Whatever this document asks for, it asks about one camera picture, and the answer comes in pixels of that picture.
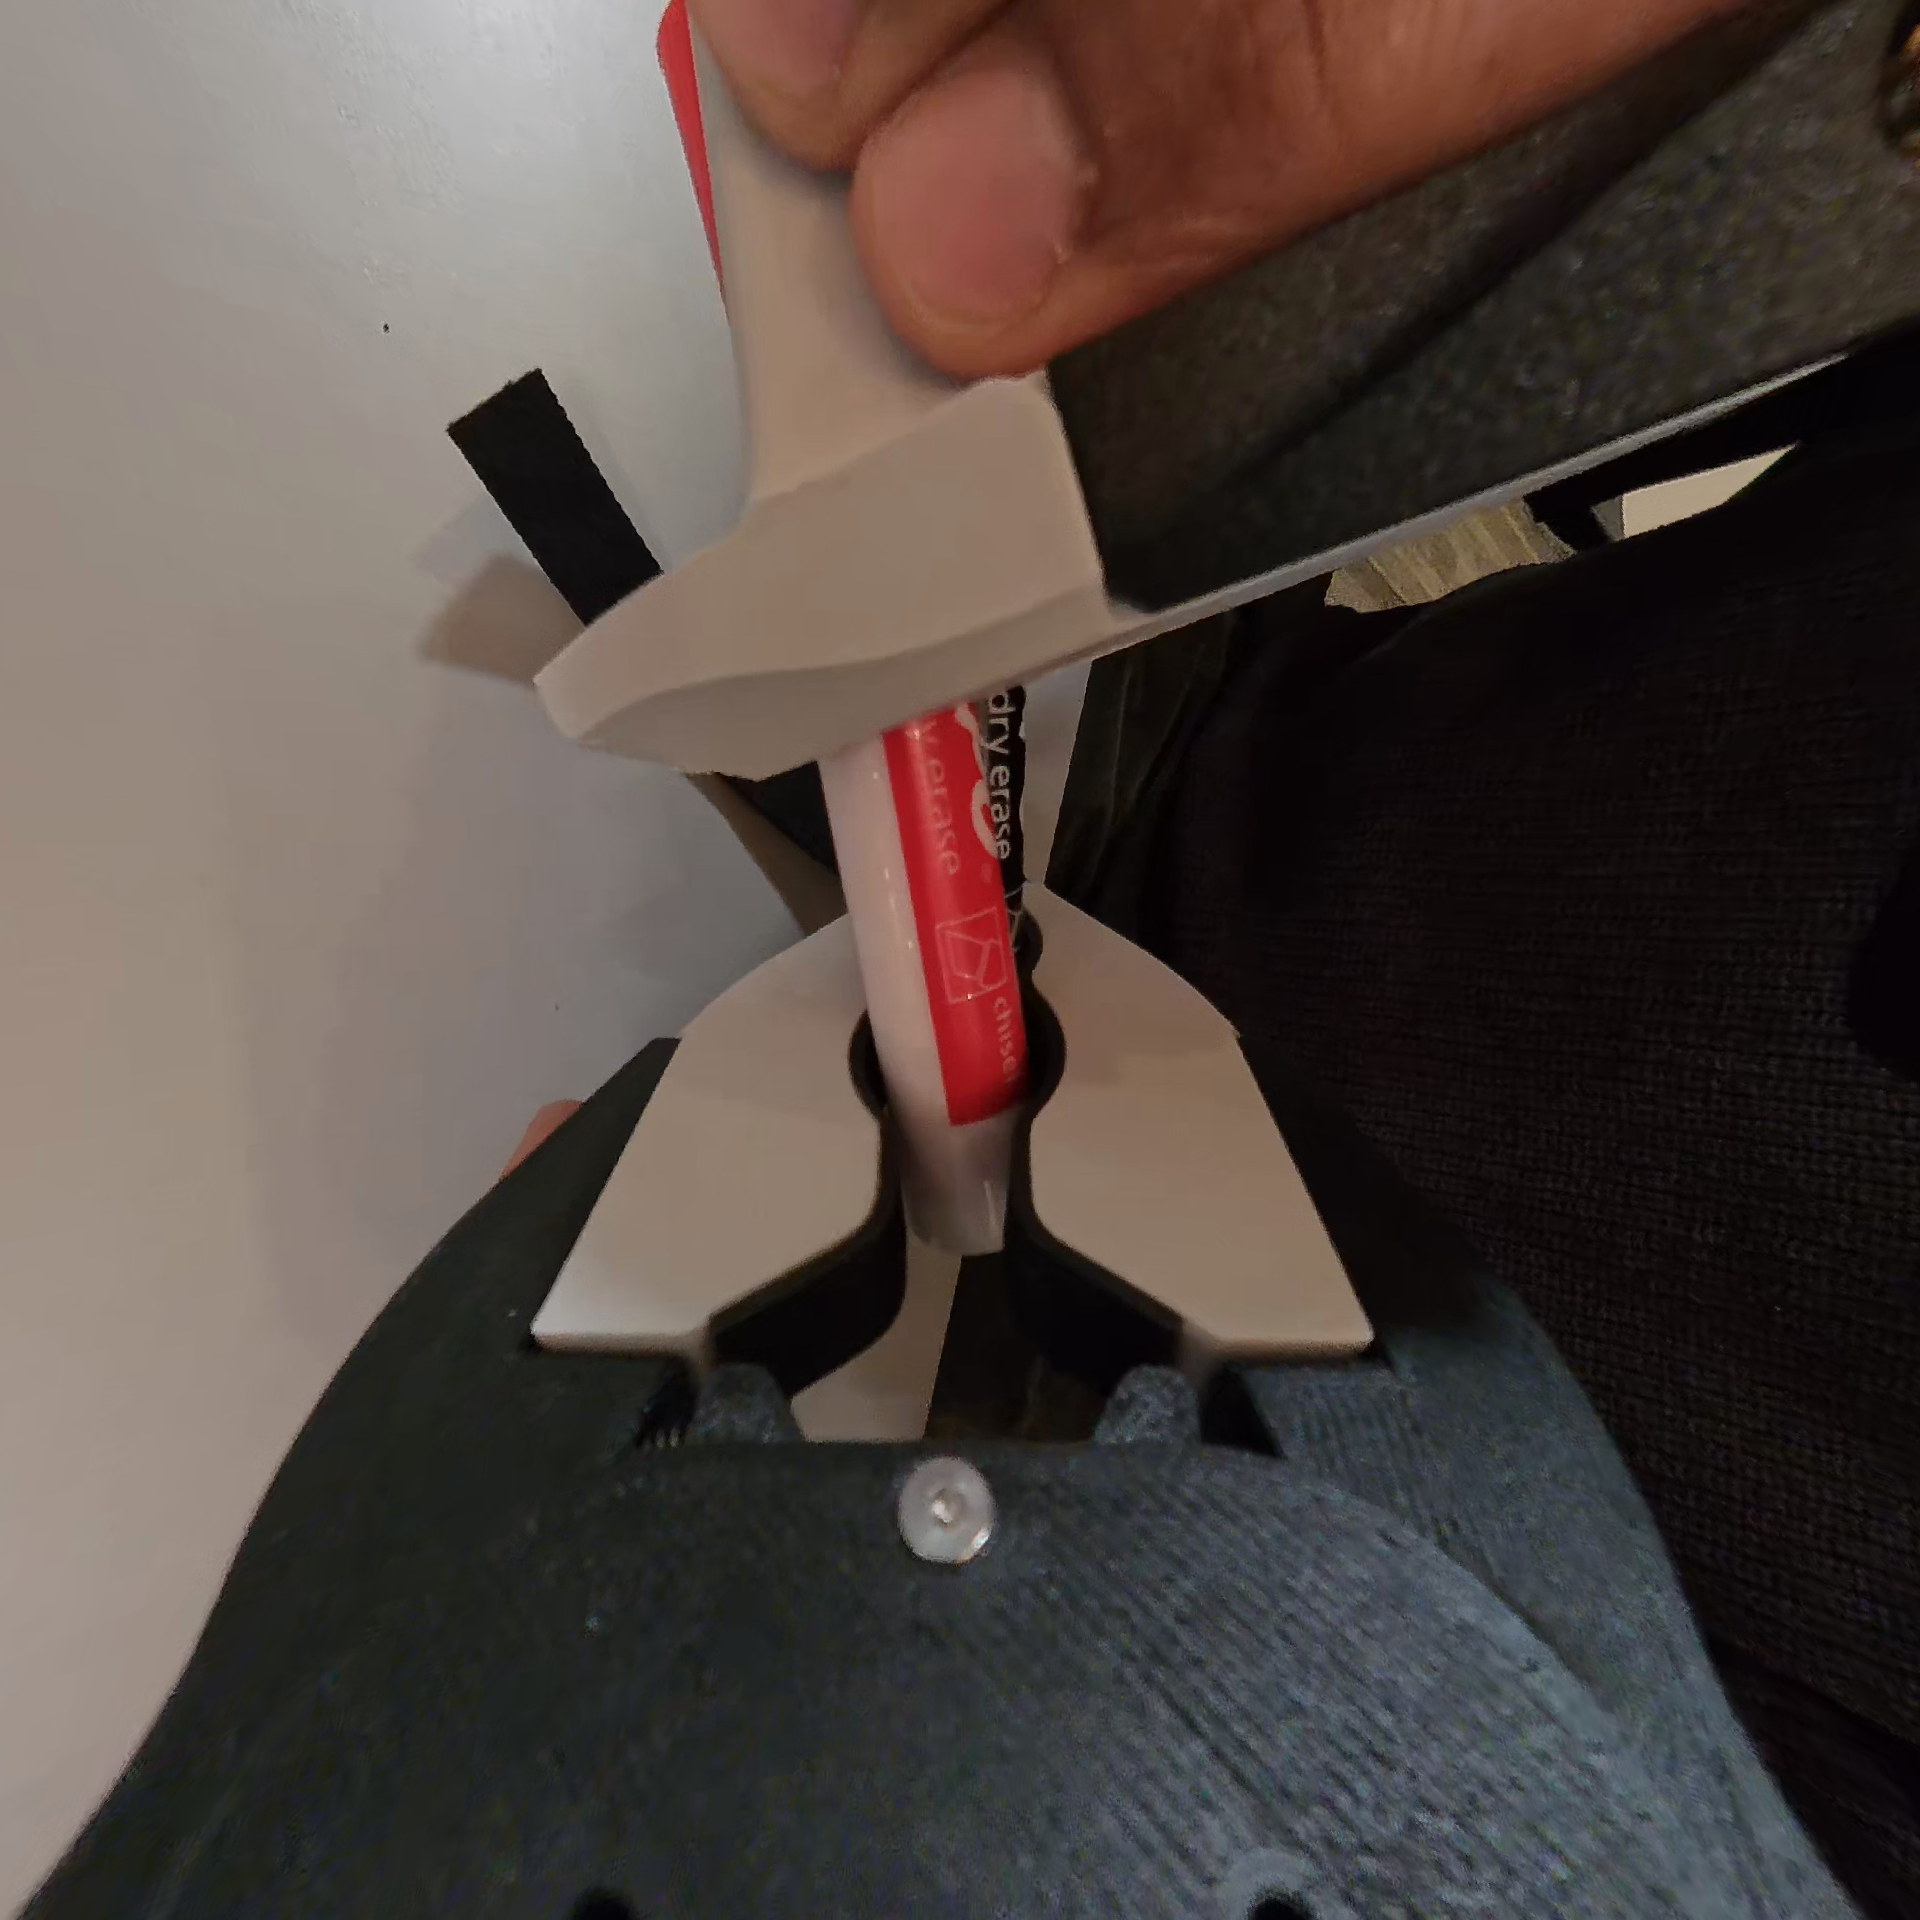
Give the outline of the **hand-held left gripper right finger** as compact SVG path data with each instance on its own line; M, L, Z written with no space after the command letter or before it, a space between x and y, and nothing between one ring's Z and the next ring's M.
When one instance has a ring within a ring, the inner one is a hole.
M1020 1328L1080 1380L1365 1353L1371 1321L1233 1021L1067 900L1027 909L1038 1089L1004 1230Z

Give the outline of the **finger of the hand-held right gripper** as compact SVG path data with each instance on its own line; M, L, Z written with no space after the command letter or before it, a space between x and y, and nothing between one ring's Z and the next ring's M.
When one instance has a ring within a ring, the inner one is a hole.
M628 592L542 671L566 735L769 777L1444 513L1179 608L1112 599L1049 372L930 372L856 263L846 188L773 155L723 88L697 88L696 104L747 502L730 535Z

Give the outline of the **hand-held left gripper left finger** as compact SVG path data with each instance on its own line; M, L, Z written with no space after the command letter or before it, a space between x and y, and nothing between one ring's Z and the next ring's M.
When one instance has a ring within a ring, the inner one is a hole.
M906 1302L899 1152L860 1038L853 926L778 953L668 1047L534 1312L548 1353L754 1365L811 1388Z

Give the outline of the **black dry erase marker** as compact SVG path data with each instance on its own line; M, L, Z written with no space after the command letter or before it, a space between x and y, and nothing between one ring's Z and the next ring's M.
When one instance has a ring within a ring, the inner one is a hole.
M1022 997L1028 997L1034 966L1041 958L1041 932L1027 915L1027 689L1009 686L973 704L980 735L980 775L988 791L988 823L998 859L1001 897L1009 918L1014 968Z

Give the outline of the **red dry erase marker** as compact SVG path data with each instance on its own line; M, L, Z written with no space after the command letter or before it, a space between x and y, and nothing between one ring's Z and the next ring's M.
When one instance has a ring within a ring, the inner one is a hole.
M936 709L821 764L914 1235L1001 1247L1028 1049L978 710Z

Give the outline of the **person's right hand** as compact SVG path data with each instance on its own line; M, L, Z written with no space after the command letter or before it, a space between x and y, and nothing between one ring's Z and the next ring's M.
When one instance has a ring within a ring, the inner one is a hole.
M899 334L1012 376L1745 17L1729 1L706 1L744 117L850 177Z

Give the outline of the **person's torso in black sweater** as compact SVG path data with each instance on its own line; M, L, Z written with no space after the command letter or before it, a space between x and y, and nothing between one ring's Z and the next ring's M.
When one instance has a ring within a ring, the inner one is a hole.
M1422 1547L1354 1912L1915 1915L1915 336L1422 608L1092 670L1049 884L1240 1029L1376 1355L1230 1385Z

